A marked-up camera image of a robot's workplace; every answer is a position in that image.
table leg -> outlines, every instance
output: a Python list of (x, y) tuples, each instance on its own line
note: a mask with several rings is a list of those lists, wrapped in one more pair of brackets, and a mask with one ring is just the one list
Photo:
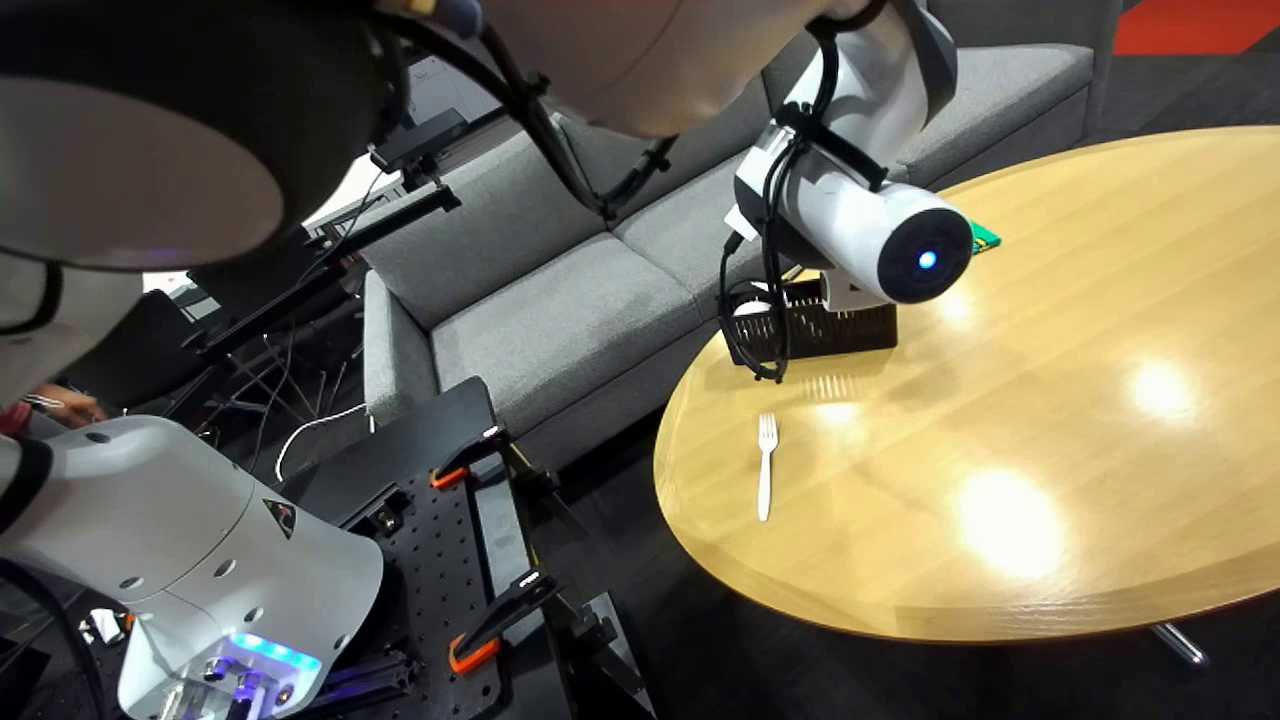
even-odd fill
[(1192, 644), (1176, 624), (1155, 624), (1153, 632), (1155, 632), (1160, 644), (1163, 644), (1173, 658), (1181, 658), (1184, 664), (1192, 664), (1192, 670), (1204, 670), (1204, 664), (1208, 664), (1204, 649)]
[(1016, 715), (1012, 713), (1012, 653), (1009, 644), (987, 644), (974, 653), (974, 707), (983, 715)]

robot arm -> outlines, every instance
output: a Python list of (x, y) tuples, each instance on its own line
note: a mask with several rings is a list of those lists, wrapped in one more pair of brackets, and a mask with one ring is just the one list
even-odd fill
[(819, 55), (745, 158), (730, 228), (826, 268), (831, 314), (918, 305), (965, 277), (966, 224), (930, 192), (883, 184), (957, 91), (957, 44), (918, 0), (487, 0), (485, 18), (519, 74), (633, 137), (706, 123), (809, 30)]
[[(485, 30), (476, 0), (382, 5), (460, 35)], [(56, 349), (21, 357), (51, 329), (47, 314), (56, 322), (76, 295), (91, 300), (91, 271), (66, 271), (66, 289), (44, 308), (40, 259), (177, 268), (272, 240), (336, 190), (336, 162), (367, 144), (396, 96), (396, 74), (382, 76), (387, 44), (348, 31), (348, 19), (367, 24), (354, 5), (272, 0), (269, 14), (261, 0), (185, 0), (185, 14), (173, 14), (173, 0), (137, 0), (130, 18), (115, 10), (0, 10), (0, 324), (21, 324), (17, 340), (0, 346), (0, 401), (91, 346), (76, 324), (76, 340), (51, 338)], [(928, 300), (965, 271), (965, 221), (874, 172), (957, 81), (946, 35), (917, 0), (487, 0), (485, 18), (523, 74), (549, 76), (553, 96), (633, 137), (713, 121), (810, 19), (855, 24), (831, 35), (801, 76), (791, 116), (766, 123), (738, 164), (745, 231), (791, 238), (782, 254), (848, 271), (872, 300)], [(199, 44), (185, 44), (185, 63), (154, 63), (199, 19)], [(236, 44), (236, 63), (225, 63), (227, 42), (246, 42)], [(265, 103), (269, 91), (250, 96), (236, 74), (286, 91)], [(95, 314), (84, 308), (107, 334), (120, 305)], [(153, 713), (168, 690), (225, 664), (261, 670), (255, 690), (286, 690), (272, 707), (286, 715), (371, 608), (371, 539), (308, 519), (177, 426), (129, 416), (95, 436), (66, 431), (44, 448), (40, 493), (27, 451), (0, 441), (0, 504), (21, 484), (27, 493), (0, 530), (0, 555), (146, 611), (130, 639), (138, 659), (120, 683), (130, 713)], [(324, 604), (291, 611), (286, 588), (299, 579)]]

round table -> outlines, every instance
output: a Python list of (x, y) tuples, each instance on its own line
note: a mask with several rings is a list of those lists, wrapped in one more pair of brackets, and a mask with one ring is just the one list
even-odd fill
[[(943, 192), (994, 228), (901, 346), (751, 382), (716, 338), (656, 502), (795, 621), (894, 639), (1143, 627), (1280, 588), (1280, 130), (1116, 142)], [(778, 420), (755, 519), (755, 420)]]

wire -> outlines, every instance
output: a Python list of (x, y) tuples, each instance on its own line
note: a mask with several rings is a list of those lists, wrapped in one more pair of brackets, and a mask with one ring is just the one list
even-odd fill
[(27, 639), (21, 639), (21, 644), (7, 649), (7, 659), (0, 664), (0, 676), (27, 658), (27, 649), (40, 639), (40, 632), (30, 632)]
[[(824, 74), (819, 74), (817, 99), (809, 107), (801, 103), (801, 113), (810, 121), (824, 121), (831, 107), (831, 96), (835, 96), (840, 54), (835, 54), (835, 30), (817, 24), (810, 35), (819, 44)], [(791, 362), (791, 322), (788, 322), (788, 289), (782, 289), (782, 271), (778, 271), (777, 228), (778, 228), (782, 190), (809, 150), (810, 150), (810, 137), (791, 130), (788, 150), (766, 164), (763, 190), (760, 190), (763, 209), (766, 209), (763, 228), (760, 228), (760, 244), (763, 244), (760, 265), (763, 265), (766, 315), (777, 324), (777, 362), (770, 362), (770, 369), (751, 362), (751, 371), (755, 371), (755, 382), (766, 378), (777, 384), (788, 378), (788, 362)]]
[(60, 305), (63, 305), (63, 268), (60, 265), (44, 265), (44, 291), (40, 291), (37, 314), (27, 322), (21, 322), (21, 324), (0, 324), (0, 338), (27, 338), (27, 334), (51, 324)]
[(329, 388), (329, 401), (324, 405), (331, 405), (336, 401), (336, 391), (345, 391), (345, 382), (348, 382), (348, 369), (361, 362), (361, 349), (336, 369), (336, 382), (331, 382), (331, 388)]
[[(81, 604), (84, 595), (87, 595), (87, 593), (71, 593), (71, 595), (60, 600), (60, 608), (71, 608), (71, 604)], [(3, 627), (3, 639), (7, 639), (7, 644), (37, 644), (47, 627), (51, 627), (51, 617), (40, 608), (37, 617)]]
[[(361, 217), (371, 209), (371, 202), (375, 202), (375, 179), (382, 179), (382, 172), (371, 172), (371, 179), (367, 179), (361, 203), (353, 209), (353, 217), (329, 224), (336, 244), (339, 244), (348, 231), (354, 231)], [(321, 254), (311, 258), (311, 265), (308, 265), (285, 291), (305, 289), (305, 285), (329, 265), (329, 258), (331, 258), (331, 254), (321, 249)]]
[(269, 420), (272, 420), (272, 412), (275, 412), (275, 405), (281, 405), (281, 391), (285, 391), (286, 378), (291, 378), (291, 340), (285, 346), (281, 382), (269, 384), (269, 409), (265, 409), (265, 416), (255, 420), (255, 441), (250, 441), (255, 451), (265, 448)]
[(317, 382), (317, 405), (311, 405), (317, 416), (324, 412), (324, 388), (329, 388), (329, 369), (321, 369), (321, 382)]
[(299, 427), (291, 427), (291, 431), (285, 436), (281, 451), (275, 451), (275, 484), (285, 484), (285, 456), (286, 456), (286, 448), (291, 448), (305, 431), (311, 431), (311, 427), (321, 427), (321, 426), (336, 426), (336, 420), (354, 416), (354, 412), (365, 412), (365, 405), (339, 409), (339, 412), (331, 412), (331, 416), (311, 416), (311, 420), (305, 420)]
[(556, 179), (573, 192), (573, 202), (578, 202), (597, 217), (616, 221), (620, 203), (626, 203), (656, 172), (666, 169), (666, 154), (670, 154), (675, 137), (656, 142), (645, 154), (645, 162), (616, 190), (608, 190), (600, 197), (586, 184), (586, 177), (578, 177), (577, 154), (569, 150), (569, 142), (556, 133), (549, 107), (538, 103), (544, 81), (538, 76), (528, 81), (516, 68), (516, 55), (506, 54), (506, 44), (493, 30), (480, 31), (480, 47), (487, 54), (493, 63), (480, 63), (472, 54), (443, 42), (427, 24), (415, 24), (402, 18), (379, 18), (379, 24), (396, 35), (402, 35), (409, 44), (441, 55), (443, 63), (462, 74), (472, 84), (480, 84), (493, 99), (501, 99), (506, 107), (506, 116), (528, 133), (528, 142), (544, 154), (544, 162), (553, 164)]

